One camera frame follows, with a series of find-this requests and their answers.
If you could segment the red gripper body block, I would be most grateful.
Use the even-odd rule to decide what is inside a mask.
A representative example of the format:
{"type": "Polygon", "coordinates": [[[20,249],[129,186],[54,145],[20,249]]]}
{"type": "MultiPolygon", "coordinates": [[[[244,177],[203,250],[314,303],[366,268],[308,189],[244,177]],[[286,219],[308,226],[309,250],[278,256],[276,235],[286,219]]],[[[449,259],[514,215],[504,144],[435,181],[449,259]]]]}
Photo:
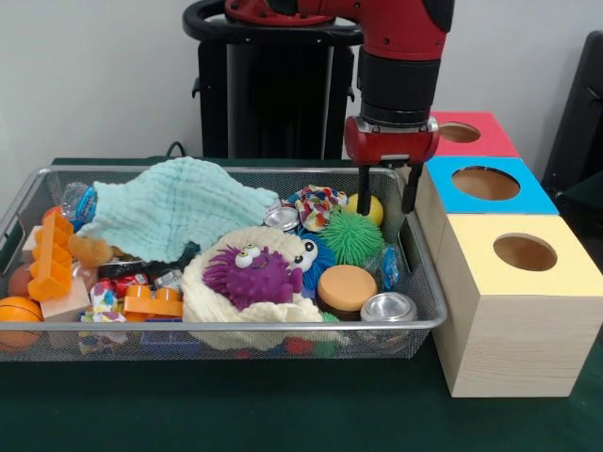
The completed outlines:
{"type": "Polygon", "coordinates": [[[389,127],[365,121],[360,116],[346,119],[344,143],[348,157],[357,165],[384,162],[424,163],[435,153],[439,126],[434,116],[418,126],[389,127]]]}

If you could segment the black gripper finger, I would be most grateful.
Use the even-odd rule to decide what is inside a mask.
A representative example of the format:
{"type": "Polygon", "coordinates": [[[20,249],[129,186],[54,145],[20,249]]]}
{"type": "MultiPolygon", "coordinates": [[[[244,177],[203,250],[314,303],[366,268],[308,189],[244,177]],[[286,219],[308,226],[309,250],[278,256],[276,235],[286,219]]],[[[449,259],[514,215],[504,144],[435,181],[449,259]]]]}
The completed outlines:
{"type": "Polygon", "coordinates": [[[422,175],[422,164],[409,164],[408,168],[410,169],[406,187],[404,188],[403,197],[402,197],[402,212],[403,213],[411,213],[415,209],[416,205],[416,193],[418,189],[419,179],[422,175]]]}
{"type": "Polygon", "coordinates": [[[359,167],[359,189],[356,211],[359,215],[368,215],[370,212],[371,194],[369,187],[370,166],[359,167]]]}

